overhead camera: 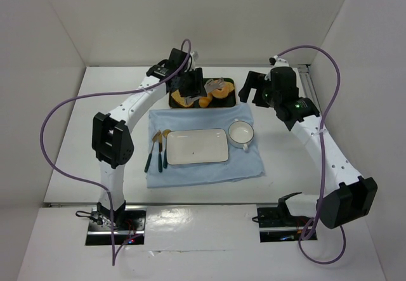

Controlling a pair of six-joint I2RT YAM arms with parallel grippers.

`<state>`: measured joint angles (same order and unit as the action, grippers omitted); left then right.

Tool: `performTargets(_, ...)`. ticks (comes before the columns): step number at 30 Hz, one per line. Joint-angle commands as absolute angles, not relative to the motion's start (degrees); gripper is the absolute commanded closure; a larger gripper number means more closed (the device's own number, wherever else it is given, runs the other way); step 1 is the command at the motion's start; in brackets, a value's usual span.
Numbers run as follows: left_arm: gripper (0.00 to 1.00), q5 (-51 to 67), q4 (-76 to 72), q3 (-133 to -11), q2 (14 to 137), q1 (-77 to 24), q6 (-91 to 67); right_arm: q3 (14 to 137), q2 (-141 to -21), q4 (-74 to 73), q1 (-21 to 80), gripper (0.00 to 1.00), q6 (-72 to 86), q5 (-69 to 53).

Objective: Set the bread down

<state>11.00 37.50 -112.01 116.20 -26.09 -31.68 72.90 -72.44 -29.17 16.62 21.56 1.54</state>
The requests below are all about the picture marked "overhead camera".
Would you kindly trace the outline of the silver metal tongs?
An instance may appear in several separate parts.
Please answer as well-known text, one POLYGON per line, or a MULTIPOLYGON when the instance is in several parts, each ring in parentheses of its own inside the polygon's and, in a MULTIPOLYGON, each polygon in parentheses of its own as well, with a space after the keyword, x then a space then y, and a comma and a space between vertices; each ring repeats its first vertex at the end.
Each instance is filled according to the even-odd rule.
MULTIPOLYGON (((214 80, 214 79, 209 79, 209 80, 207 80, 206 83, 205 83, 205 89, 206 89, 206 92, 207 92, 206 97, 207 97, 207 96, 212 96, 211 91, 212 91, 214 88, 211 86, 211 82, 212 82, 213 80, 214 80)), ((201 97, 195 97, 195 98, 187 97, 186 99, 187 99, 187 100, 190 100, 190 101, 192 101, 192 102, 195 102, 195 101, 199 101, 200 98, 201 98, 201 97)))

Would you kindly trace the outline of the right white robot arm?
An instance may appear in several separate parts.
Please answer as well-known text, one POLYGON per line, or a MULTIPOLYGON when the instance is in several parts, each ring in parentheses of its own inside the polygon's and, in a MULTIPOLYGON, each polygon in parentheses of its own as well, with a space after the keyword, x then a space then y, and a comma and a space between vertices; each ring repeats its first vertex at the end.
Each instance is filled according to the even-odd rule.
POLYGON ((274 67, 267 74, 250 71, 239 99, 247 101, 254 89, 252 102, 258 107, 273 108, 325 174, 321 197, 291 193, 280 199, 285 212, 290 216, 318 217, 324 226, 334 229, 368 215, 377 183, 372 177, 364 178, 344 156, 322 124, 316 105, 299 95, 296 78, 289 66, 274 67))

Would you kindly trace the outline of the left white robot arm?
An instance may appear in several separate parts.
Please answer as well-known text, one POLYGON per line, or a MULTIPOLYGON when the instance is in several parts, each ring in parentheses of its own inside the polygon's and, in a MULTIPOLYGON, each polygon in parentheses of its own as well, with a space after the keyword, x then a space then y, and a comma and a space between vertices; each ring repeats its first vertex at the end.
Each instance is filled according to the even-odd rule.
POLYGON ((131 133, 155 102, 171 91, 180 90, 194 102, 207 93, 202 71, 195 66, 197 52, 174 48, 169 58, 150 67, 135 93, 106 114, 93 117, 91 147, 98 159, 101 185, 104 187, 97 213, 114 227, 124 219, 124 168, 134 153, 131 133))

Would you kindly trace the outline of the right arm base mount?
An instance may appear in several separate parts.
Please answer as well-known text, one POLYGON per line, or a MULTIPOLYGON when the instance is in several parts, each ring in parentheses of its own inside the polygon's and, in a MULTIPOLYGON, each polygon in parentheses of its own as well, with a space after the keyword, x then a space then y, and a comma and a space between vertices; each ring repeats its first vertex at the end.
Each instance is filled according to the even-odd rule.
POLYGON ((258 207, 252 219, 259 227, 259 239, 266 242, 298 241, 309 218, 285 216, 276 207, 258 207))

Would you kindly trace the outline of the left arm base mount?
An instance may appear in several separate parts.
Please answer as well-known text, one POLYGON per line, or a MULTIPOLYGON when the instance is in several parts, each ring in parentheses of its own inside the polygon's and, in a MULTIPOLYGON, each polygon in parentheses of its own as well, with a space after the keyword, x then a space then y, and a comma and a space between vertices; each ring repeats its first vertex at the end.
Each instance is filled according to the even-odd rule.
MULTIPOLYGON (((127 245, 143 245, 145 242, 146 210, 126 209, 120 225, 114 226, 114 237, 116 246, 120 246, 126 240, 127 245)), ((99 214, 96 209, 91 211, 76 211, 75 216, 86 218, 88 229, 86 234, 86 246, 110 245, 110 221, 99 214)))

